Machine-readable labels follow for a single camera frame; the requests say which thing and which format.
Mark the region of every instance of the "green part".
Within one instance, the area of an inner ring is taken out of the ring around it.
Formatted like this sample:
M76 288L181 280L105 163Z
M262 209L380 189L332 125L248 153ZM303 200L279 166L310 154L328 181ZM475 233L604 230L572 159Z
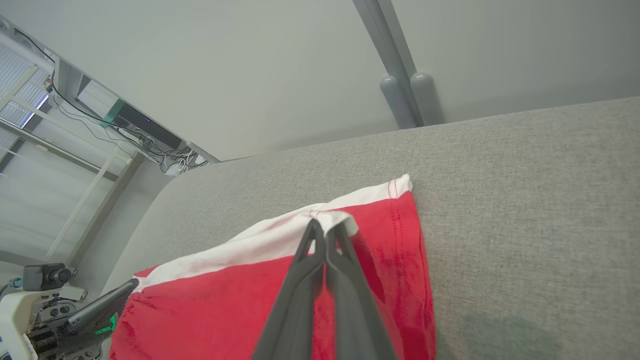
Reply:
M111 326L107 326L104 329L100 329L95 332L96 335L100 335L103 332L107 332L109 330L114 331L116 329L116 314L111 315Z
M109 126L109 124L113 122L113 119L115 119L116 116L118 116L118 113L120 112L124 104L125 104L124 101L120 99L116 100L116 103L111 107L111 109L107 113L107 116L105 116L103 119L103 121L106 121L106 122L101 122L100 125L102 125L102 127Z

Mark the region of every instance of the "gray floor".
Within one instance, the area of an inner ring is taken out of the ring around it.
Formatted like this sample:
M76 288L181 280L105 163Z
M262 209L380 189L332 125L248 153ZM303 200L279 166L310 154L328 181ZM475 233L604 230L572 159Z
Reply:
M133 175L80 262L78 275L71 282L89 291L85 304L100 296L142 216L172 179L149 161L140 165Z

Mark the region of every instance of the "red object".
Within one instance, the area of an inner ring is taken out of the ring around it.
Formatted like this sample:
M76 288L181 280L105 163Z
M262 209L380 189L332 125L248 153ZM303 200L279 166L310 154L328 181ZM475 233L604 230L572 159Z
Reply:
M351 241L398 358L435 359L435 319L420 222L411 191L394 194L394 185L388 183L387 199L339 210L358 224ZM142 286L119 319L110 358L250 359L291 260L284 256L232 265ZM154 268L136 276L144 285L154 272L160 273ZM315 304L313 359L335 359L334 336L333 300L324 289Z

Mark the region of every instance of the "white fabric trim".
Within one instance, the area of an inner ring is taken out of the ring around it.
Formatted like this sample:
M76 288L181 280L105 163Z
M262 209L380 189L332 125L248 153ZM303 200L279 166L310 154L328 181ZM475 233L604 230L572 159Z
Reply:
M140 283L134 292L229 266L255 264L291 256L295 254L302 234L312 218L318 220L325 234L337 224L345 222L349 235L354 235L358 232L358 226L351 215L334 209L397 199L411 189L409 175L403 175L399 179L356 190L325 204L305 206L279 217L263 220L222 245L159 265L146 278L138 278Z

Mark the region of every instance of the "gray upholstered surface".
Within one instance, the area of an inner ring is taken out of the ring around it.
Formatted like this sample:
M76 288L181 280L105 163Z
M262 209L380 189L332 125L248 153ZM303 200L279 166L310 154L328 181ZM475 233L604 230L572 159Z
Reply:
M268 217L408 173L439 359L640 357L640 98L208 166L172 181L108 288Z

